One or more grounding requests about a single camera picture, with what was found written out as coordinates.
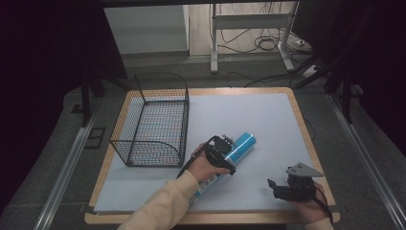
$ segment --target blue cylinder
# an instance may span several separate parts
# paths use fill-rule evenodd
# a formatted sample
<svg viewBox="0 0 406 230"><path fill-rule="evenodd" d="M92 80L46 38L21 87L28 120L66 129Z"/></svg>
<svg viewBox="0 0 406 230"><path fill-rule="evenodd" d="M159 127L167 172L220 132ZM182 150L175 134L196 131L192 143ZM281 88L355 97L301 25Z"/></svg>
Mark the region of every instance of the blue cylinder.
<svg viewBox="0 0 406 230"><path fill-rule="evenodd" d="M235 165L255 145L257 139L253 134L245 132L232 144L232 150L227 153L225 160Z"/></svg>
<svg viewBox="0 0 406 230"><path fill-rule="evenodd" d="M256 142L257 140L253 134L247 132L243 133L236 141L234 141L232 144L232 150L226 154L225 160L235 165L244 155L247 154L247 152L251 150ZM191 198L191 203L195 203L216 182L219 182L223 176L223 174L216 174L208 180L200 183L199 189Z"/></svg>

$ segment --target metal bar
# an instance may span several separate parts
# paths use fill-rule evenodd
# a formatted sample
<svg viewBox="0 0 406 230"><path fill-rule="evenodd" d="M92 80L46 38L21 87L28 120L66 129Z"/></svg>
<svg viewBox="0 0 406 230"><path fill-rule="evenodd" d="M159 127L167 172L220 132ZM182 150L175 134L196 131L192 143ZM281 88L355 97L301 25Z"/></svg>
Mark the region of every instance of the metal bar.
<svg viewBox="0 0 406 230"><path fill-rule="evenodd" d="M379 172L379 169L373 163L373 160L368 153L367 148L364 146L353 125L349 124L347 119L341 113L341 106L338 99L330 94L328 95L328 98L331 100L335 114L337 115L342 127L344 128L344 131L349 136L351 143L354 146L355 151L364 166L365 171L370 177L373 186L375 187L385 207L387 208L389 215L396 225L396 228L403 230L406 229L406 215L401 204L395 197L394 192L392 191L391 187L385 182L385 179Z"/></svg>
<svg viewBox="0 0 406 230"><path fill-rule="evenodd" d="M292 30L293 21L295 20L296 10L298 9L299 2L296 1L290 12L287 16L286 24L284 25L284 34L282 37L282 41L278 44L278 50L280 51L284 66L286 67L287 72L293 72L295 68L293 67L292 61L289 58L289 55L286 52L286 43L287 39L289 38L290 31Z"/></svg>
<svg viewBox="0 0 406 230"><path fill-rule="evenodd" d="M216 26L216 12L215 12L215 4L213 4L212 8L212 54L211 54L211 66L210 70L212 73L218 72L218 54L217 54L217 26Z"/></svg>
<svg viewBox="0 0 406 230"><path fill-rule="evenodd" d="M59 206L59 203L62 200L62 197L72 177L72 173L75 169L75 166L78 163L86 139L95 122L95 118L98 113L101 100L102 99L96 99L96 104L93 107L92 116L90 117L88 126L80 128L78 136L75 139L75 142L71 150L69 151L68 157L66 158L62 169L60 170L59 176L57 177L56 183L54 184L54 188L50 192L48 199L44 204L44 208L42 209L41 214L39 215L38 220L36 221L34 230L50 228L51 223L56 214L57 207Z"/></svg>

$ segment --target black curtain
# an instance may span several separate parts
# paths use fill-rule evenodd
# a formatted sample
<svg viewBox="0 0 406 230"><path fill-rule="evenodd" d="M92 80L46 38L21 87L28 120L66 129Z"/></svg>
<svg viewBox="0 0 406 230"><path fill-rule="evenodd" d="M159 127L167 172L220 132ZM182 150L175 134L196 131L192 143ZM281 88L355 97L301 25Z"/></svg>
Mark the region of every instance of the black curtain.
<svg viewBox="0 0 406 230"><path fill-rule="evenodd" d="M0 2L1 208L42 152L67 92L94 70L125 79L103 8Z"/></svg>

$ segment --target black wire basket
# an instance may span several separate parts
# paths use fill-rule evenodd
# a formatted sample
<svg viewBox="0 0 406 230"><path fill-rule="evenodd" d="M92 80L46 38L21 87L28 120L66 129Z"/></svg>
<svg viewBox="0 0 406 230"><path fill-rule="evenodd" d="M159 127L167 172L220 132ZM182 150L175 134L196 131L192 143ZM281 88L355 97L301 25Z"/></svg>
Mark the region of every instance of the black wire basket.
<svg viewBox="0 0 406 230"><path fill-rule="evenodd" d="M138 74L110 139L126 166L182 167L189 120L189 91L172 73Z"/></svg>

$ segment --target metal rail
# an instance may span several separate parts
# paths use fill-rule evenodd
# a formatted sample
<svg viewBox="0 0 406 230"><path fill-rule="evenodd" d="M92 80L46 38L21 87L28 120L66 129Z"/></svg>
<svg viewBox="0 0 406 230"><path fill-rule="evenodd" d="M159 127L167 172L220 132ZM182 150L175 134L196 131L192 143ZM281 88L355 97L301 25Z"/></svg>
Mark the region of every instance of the metal rail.
<svg viewBox="0 0 406 230"><path fill-rule="evenodd" d="M338 99L333 95L328 95L328 98L331 100L334 111L344 128L344 131L349 136L352 145L355 148L356 153L358 154L361 163L363 164L365 171L370 177L373 186L378 192L380 198L382 199L385 207L387 208L389 215L395 223L397 229L406 229L406 216L403 208L397 198L395 197L394 192L391 187L386 183L382 174L379 172L379 169L373 163L373 160L368 153L367 148L362 143L361 138L358 136L353 125L347 122L347 119L341 112L341 105Z"/></svg>
<svg viewBox="0 0 406 230"><path fill-rule="evenodd" d="M54 188L50 192L50 195L48 196L48 199L44 204L41 214L36 221L34 230L50 228L60 201L65 194L66 188L78 163L84 144L86 143L87 137L89 136L90 130L92 129L92 126L95 122L96 115L98 114L98 110L100 108L101 100L102 99L96 99L96 103L93 107L93 112L88 125L80 128L78 136L75 139L71 150L69 151L68 157L66 158L62 169L60 170L59 176L57 177L56 183L54 184Z"/></svg>

